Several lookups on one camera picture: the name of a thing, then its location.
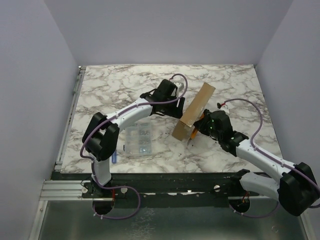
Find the cardboard piece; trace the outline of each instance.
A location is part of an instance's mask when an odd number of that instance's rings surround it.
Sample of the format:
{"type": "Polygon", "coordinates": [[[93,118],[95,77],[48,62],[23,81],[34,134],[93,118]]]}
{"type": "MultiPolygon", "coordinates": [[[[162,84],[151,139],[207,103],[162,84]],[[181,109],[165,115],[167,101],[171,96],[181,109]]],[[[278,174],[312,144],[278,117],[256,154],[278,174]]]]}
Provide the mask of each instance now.
{"type": "Polygon", "coordinates": [[[180,141],[190,136],[195,121],[201,116],[206,104],[213,95],[215,87],[204,83],[193,101],[176,124],[172,136],[180,141]]]}

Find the screw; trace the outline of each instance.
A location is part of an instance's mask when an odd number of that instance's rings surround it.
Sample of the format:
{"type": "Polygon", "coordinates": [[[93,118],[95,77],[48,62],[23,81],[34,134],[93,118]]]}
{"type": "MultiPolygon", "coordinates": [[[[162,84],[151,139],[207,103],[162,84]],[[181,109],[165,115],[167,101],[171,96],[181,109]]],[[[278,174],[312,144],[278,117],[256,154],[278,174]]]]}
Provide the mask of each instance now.
{"type": "Polygon", "coordinates": [[[275,233],[277,233],[277,232],[279,231],[276,226],[272,226],[271,230],[272,230],[273,232],[275,232],[275,233]]]}
{"type": "Polygon", "coordinates": [[[127,191],[128,191],[128,188],[126,188],[126,187],[122,187],[122,188],[121,188],[121,192],[122,192],[123,194],[125,194],[127,191]]]}
{"type": "Polygon", "coordinates": [[[81,189],[81,192],[82,192],[83,194],[86,194],[86,193],[88,192],[88,189],[87,189],[86,187],[83,187],[83,188],[81,189]]]}
{"type": "Polygon", "coordinates": [[[220,188],[219,185],[215,185],[215,186],[213,187],[213,190],[214,190],[216,193],[218,193],[218,192],[220,192],[221,188],[220,188]]]}

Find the gray wall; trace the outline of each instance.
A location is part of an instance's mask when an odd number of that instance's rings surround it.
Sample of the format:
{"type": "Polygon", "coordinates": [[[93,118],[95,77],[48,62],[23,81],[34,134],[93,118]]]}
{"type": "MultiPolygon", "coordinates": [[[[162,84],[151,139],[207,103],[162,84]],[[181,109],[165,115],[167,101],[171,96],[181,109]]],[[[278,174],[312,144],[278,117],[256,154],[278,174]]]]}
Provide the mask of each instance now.
{"type": "MultiPolygon", "coordinates": [[[[320,183],[320,2],[295,0],[265,50],[258,78],[283,156],[320,183]]],[[[320,239],[320,209],[310,211],[320,239]]]]}
{"type": "Polygon", "coordinates": [[[78,67],[42,0],[4,1],[0,29],[0,238],[26,240],[78,67]]]}
{"type": "Polygon", "coordinates": [[[257,64],[292,0],[45,0],[79,65],[257,64]]]}

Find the purple cable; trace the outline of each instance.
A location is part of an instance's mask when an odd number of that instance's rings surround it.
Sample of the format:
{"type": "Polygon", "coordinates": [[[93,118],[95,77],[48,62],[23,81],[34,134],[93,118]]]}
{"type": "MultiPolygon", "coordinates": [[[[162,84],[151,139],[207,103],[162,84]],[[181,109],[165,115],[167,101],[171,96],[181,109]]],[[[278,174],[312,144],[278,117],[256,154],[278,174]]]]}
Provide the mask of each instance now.
{"type": "MultiPolygon", "coordinates": [[[[132,105],[132,106],[130,106],[130,107],[122,110],[121,112],[119,112],[119,113],[118,113],[118,117],[121,116],[122,114],[126,113],[127,111],[129,111],[129,110],[131,110],[131,109],[134,109],[134,108],[137,108],[137,107],[139,107],[139,106],[144,106],[144,105],[151,105],[151,106],[153,106],[153,105],[171,104],[171,103],[177,102],[179,99],[181,99],[181,98],[186,94],[187,89],[188,89],[188,80],[187,80],[187,78],[186,78],[183,74],[181,74],[181,73],[176,73],[176,74],[174,74],[169,80],[172,80],[175,76],[181,76],[181,77],[183,77],[183,79],[184,79],[184,81],[185,81],[185,89],[184,89],[183,93],[182,93],[179,97],[177,97],[177,98],[174,99],[174,100],[170,100],[170,101],[142,102],[142,103],[139,103],[138,105],[132,105]]],[[[99,183],[99,181],[98,181],[97,176],[96,176],[95,163],[94,163],[95,160],[94,160],[91,156],[86,156],[86,155],[84,155],[85,147],[86,147],[89,139],[93,136],[93,134],[94,134],[96,131],[98,131],[103,125],[105,125],[106,123],[114,120],[116,117],[117,117],[117,116],[114,115],[114,116],[108,118],[107,120],[105,120],[105,121],[103,121],[102,123],[100,123],[95,129],[93,129],[93,131],[92,131],[92,132],[88,135],[88,137],[85,139],[85,141],[84,141],[84,143],[83,143],[83,145],[82,145],[82,147],[81,147],[81,149],[80,149],[80,156],[81,156],[82,158],[84,158],[84,159],[90,159],[90,160],[92,161],[92,163],[91,163],[92,175],[93,175],[94,181],[96,182],[96,184],[97,184],[100,188],[106,189],[106,190],[127,188],[127,189],[133,190],[133,191],[136,193],[136,195],[137,195],[137,197],[138,197],[138,206],[136,207],[136,209],[134,210],[133,213],[131,213],[130,215],[127,215],[127,216],[113,217],[113,216],[100,215],[100,214],[97,214],[97,213],[96,213],[95,206],[93,206],[94,215],[97,215],[97,216],[99,216],[99,217],[102,218],[102,219],[121,220],[121,219],[128,219],[128,218],[134,216],[135,214],[137,214],[137,212],[139,211],[140,205],[141,205],[141,198],[140,198],[139,192],[138,192],[135,188],[133,188],[133,187],[131,187],[131,186],[112,186],[112,187],[106,187],[106,186],[101,185],[101,184],[99,183]]]]}
{"type": "MultiPolygon", "coordinates": [[[[273,156],[267,154],[266,152],[262,151],[262,150],[259,149],[259,148],[255,145],[255,143],[254,143],[254,138],[257,136],[258,132],[261,130],[262,124],[263,124],[263,116],[262,116],[262,113],[261,113],[260,109],[258,108],[258,106],[257,106],[255,103],[253,103],[252,101],[247,100],[247,99],[244,99],[244,98],[232,98],[232,99],[229,99],[229,100],[224,101],[224,103],[226,104],[226,103],[228,103],[228,102],[237,101],[237,100],[239,100],[239,101],[244,101],[244,102],[247,102],[247,103],[251,104],[252,106],[254,106],[254,108],[255,108],[255,109],[257,110],[257,112],[258,112],[258,115],[259,115],[259,118],[260,118],[260,125],[259,125],[258,129],[254,132],[254,134],[252,135],[252,137],[250,138],[250,143],[251,143],[251,145],[253,146],[253,148],[254,148],[257,152],[259,152],[259,153],[261,153],[262,155],[264,155],[265,157],[267,157],[267,158],[269,158],[270,160],[272,160],[272,161],[276,162],[277,164],[280,164],[280,165],[281,165],[281,164],[282,164],[281,161],[279,161],[278,159],[274,158],[273,156]]],[[[303,173],[300,172],[299,170],[297,170],[297,169],[295,169],[294,167],[291,167],[291,166],[289,166],[289,165],[287,165],[287,164],[283,164],[283,166],[286,167],[286,168],[288,168],[288,169],[290,169],[290,170],[292,170],[292,171],[294,171],[295,173],[299,174],[299,175],[302,176],[303,178],[305,178],[310,184],[312,184],[312,185],[315,187],[315,189],[318,191],[318,193],[320,193],[320,187],[318,187],[318,185],[317,185],[314,181],[312,181],[308,176],[306,176],[305,174],[303,174],[303,173]]],[[[309,208],[311,208],[311,209],[317,209],[317,208],[319,208],[319,207],[320,207],[320,203],[319,203],[318,205],[315,205],[315,206],[310,206],[309,208]]],[[[276,208],[275,208],[272,212],[270,212],[269,214],[266,214],[266,215],[263,215],[263,216],[257,216],[257,217],[255,217],[255,218],[266,218],[266,217],[269,217],[271,214],[274,214],[278,209],[279,209],[279,208],[276,207],[276,208]]],[[[245,214],[243,214],[243,216],[249,217],[249,218],[252,218],[252,217],[253,217],[253,216],[249,216],[249,215],[245,215],[245,214]]]]}

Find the purple wire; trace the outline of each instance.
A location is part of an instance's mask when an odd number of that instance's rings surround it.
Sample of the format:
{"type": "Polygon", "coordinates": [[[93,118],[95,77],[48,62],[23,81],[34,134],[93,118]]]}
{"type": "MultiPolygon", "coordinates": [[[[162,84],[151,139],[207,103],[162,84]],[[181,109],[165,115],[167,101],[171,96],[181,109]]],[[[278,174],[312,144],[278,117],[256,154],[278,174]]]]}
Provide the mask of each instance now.
{"type": "MultiPolygon", "coordinates": [[[[121,112],[118,113],[118,117],[121,116],[122,114],[126,113],[127,111],[131,110],[131,109],[134,109],[134,108],[137,108],[139,106],[144,106],[144,105],[161,105],[161,104],[171,104],[171,103],[174,103],[174,102],[177,102],[179,99],[181,99],[187,92],[187,89],[188,89],[188,80],[187,78],[181,74],[181,73],[176,73],[174,74],[169,80],[172,80],[175,76],[181,76],[183,77],[184,81],[185,81],[185,88],[184,88],[184,91],[183,93],[177,97],[176,99],[173,99],[173,100],[170,100],[170,101],[160,101],[160,102],[142,102],[142,103],[139,103],[138,105],[132,105],[132,106],[129,106],[128,108],[122,110],[121,112]]],[[[98,131],[103,125],[105,125],[106,123],[114,120],[115,118],[117,118],[116,115],[108,118],[107,120],[103,121],[102,123],[100,123],[95,129],[93,129],[93,131],[88,135],[88,137],[85,139],[81,149],[80,149],[80,156],[84,159],[90,159],[92,161],[91,163],[91,170],[92,170],[92,175],[93,175],[93,178],[94,178],[94,181],[96,182],[96,184],[102,188],[102,189],[106,189],[106,190],[112,190],[112,189],[121,189],[121,188],[127,188],[127,189],[131,189],[133,190],[137,197],[138,197],[138,206],[136,207],[136,209],[134,210],[133,213],[131,213],[130,215],[127,215],[127,216],[120,216],[120,217],[113,217],[113,216],[104,216],[104,215],[100,215],[100,214],[97,214],[96,213],[96,210],[95,210],[95,206],[93,205],[93,211],[94,211],[94,214],[103,218],[103,219],[113,219],[113,220],[121,220],[121,219],[128,219],[132,216],[134,216],[135,214],[137,214],[137,212],[139,211],[140,209],[140,205],[141,205],[141,198],[140,198],[140,195],[139,195],[139,192],[131,187],[131,186],[112,186],[112,187],[106,187],[106,186],[103,186],[100,184],[100,182],[98,181],[98,178],[96,176],[96,171],[95,171],[95,163],[94,163],[94,159],[93,157],[91,156],[86,156],[84,155],[84,150],[85,150],[85,147],[89,141],[89,139],[93,136],[93,134],[98,131]]]]}
{"type": "MultiPolygon", "coordinates": [[[[281,161],[279,161],[278,159],[274,158],[273,156],[267,154],[266,152],[262,151],[262,150],[259,149],[259,148],[255,145],[255,143],[254,143],[254,138],[257,136],[258,132],[261,130],[262,124],[263,124],[263,116],[262,116],[262,113],[261,113],[260,109],[258,108],[258,106],[257,106],[255,103],[253,103],[252,101],[247,100],[247,99],[244,99],[244,98],[232,98],[232,99],[229,99],[229,100],[224,101],[224,103],[226,104],[226,103],[228,103],[228,102],[237,101],[237,100],[239,100],[239,101],[244,101],[244,102],[247,102],[247,103],[251,104],[252,106],[254,106],[254,108],[255,108],[255,109],[257,110],[257,112],[258,112],[258,115],[259,115],[259,118],[260,118],[260,125],[259,125],[258,129],[254,132],[254,134],[252,135],[252,137],[250,138],[250,143],[251,143],[251,145],[253,146],[253,148],[254,148],[257,152],[259,152],[260,154],[262,154],[263,156],[265,156],[265,157],[269,158],[270,160],[276,162],[277,164],[280,164],[280,165],[281,165],[281,164],[282,164],[281,161]]],[[[286,167],[286,168],[288,168],[288,169],[290,169],[290,170],[292,170],[292,171],[294,171],[295,173],[299,174],[301,177],[305,178],[310,184],[312,184],[312,185],[315,187],[315,189],[318,191],[318,193],[320,193],[320,187],[318,187],[318,185],[317,185],[314,181],[312,181],[308,176],[306,176],[305,174],[303,174],[303,173],[300,172],[299,170],[297,170],[297,169],[295,169],[294,167],[291,167],[291,166],[289,166],[289,165],[287,165],[287,164],[285,164],[285,163],[283,164],[283,166],[286,167]]],[[[320,207],[320,203],[319,203],[318,205],[315,205],[315,206],[310,206],[309,208],[311,208],[311,209],[317,209],[317,208],[319,208],[319,207],[320,207]]],[[[255,217],[255,218],[266,218],[266,217],[269,217],[271,214],[274,214],[278,209],[279,209],[279,208],[276,207],[271,213],[266,214],[266,215],[263,215],[263,216],[257,216],[257,217],[255,217]]],[[[245,214],[243,214],[243,216],[249,217],[249,218],[252,218],[252,217],[253,217],[253,216],[249,216],[249,215],[245,215],[245,214]]]]}

